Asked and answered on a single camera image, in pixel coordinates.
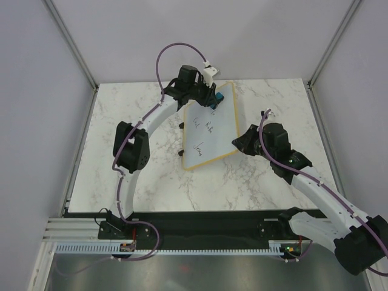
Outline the blue whiteboard eraser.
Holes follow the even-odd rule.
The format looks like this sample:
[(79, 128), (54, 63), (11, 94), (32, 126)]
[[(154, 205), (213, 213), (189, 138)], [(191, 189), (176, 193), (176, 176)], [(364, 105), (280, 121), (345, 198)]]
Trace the blue whiteboard eraser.
[(211, 100), (210, 108), (212, 110), (215, 110), (223, 100), (224, 100), (224, 95), (220, 92), (216, 92), (214, 97)]

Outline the yellow framed whiteboard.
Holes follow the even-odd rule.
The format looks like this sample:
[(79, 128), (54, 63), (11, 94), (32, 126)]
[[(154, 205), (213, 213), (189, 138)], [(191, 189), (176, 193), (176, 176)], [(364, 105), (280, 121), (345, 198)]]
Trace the yellow framed whiteboard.
[(240, 136), (233, 82), (216, 89), (224, 100), (216, 109), (191, 102), (184, 109), (182, 166), (193, 170), (237, 152), (232, 141)]

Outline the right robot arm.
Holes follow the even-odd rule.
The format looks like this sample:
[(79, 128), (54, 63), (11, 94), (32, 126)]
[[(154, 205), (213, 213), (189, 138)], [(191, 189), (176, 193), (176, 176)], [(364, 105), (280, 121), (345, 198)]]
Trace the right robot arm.
[(282, 238), (299, 235), (311, 239), (331, 251), (353, 275), (370, 270), (387, 256), (387, 221), (379, 215), (369, 216), (331, 190), (312, 162), (291, 148), (282, 124), (252, 124), (232, 144), (245, 155), (268, 160), (277, 176), (307, 196), (328, 219), (324, 222), (304, 210), (291, 208), (277, 224)]

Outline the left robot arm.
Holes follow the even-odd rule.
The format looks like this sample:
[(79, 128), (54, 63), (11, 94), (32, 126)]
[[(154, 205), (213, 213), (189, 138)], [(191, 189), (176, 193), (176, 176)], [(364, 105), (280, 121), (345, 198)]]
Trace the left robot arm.
[(161, 88), (161, 100), (144, 117), (136, 124), (122, 121), (117, 125), (112, 170), (118, 173), (119, 181), (110, 211), (118, 217), (111, 229), (118, 238), (126, 239), (133, 231), (132, 223), (126, 219), (133, 213), (139, 174), (150, 159), (151, 135), (191, 100), (203, 107), (216, 109), (224, 99), (215, 93), (213, 77), (218, 73), (219, 70), (210, 64), (206, 64), (203, 71), (191, 65), (182, 65), (178, 77)]

